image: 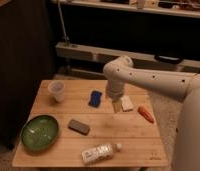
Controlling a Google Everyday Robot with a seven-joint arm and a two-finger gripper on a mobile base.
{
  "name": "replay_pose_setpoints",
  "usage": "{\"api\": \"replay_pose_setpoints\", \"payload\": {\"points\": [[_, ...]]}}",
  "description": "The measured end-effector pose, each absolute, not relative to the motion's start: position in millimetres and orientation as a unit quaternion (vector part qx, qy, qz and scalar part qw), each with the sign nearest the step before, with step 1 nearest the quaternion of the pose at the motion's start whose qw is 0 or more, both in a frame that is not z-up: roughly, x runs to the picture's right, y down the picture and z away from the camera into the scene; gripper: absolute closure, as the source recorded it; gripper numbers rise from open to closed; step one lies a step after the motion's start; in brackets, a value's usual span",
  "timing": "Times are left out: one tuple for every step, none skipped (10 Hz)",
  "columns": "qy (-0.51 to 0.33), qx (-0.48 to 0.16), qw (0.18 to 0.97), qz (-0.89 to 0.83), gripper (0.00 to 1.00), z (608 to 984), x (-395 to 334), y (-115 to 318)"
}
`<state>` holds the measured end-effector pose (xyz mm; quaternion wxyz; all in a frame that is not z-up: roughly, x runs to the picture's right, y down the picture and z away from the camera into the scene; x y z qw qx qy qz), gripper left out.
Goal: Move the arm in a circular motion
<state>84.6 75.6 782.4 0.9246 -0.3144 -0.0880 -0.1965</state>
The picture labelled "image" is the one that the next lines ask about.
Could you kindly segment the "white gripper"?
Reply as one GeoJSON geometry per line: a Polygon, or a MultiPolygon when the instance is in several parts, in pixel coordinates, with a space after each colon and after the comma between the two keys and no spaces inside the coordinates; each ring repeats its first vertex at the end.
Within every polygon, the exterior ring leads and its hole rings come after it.
{"type": "Polygon", "coordinates": [[[115,113],[121,111],[122,102],[120,97],[124,95],[124,83],[116,80],[108,80],[106,85],[106,95],[109,98],[116,99],[112,102],[115,113]]]}

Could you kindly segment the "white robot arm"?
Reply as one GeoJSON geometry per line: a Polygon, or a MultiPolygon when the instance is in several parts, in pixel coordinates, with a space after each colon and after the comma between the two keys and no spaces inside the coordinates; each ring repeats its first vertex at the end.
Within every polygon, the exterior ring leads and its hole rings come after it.
{"type": "Polygon", "coordinates": [[[200,171],[200,74],[136,69],[128,56],[104,65],[106,94],[118,98],[129,83],[182,102],[172,160],[173,171],[200,171]]]}

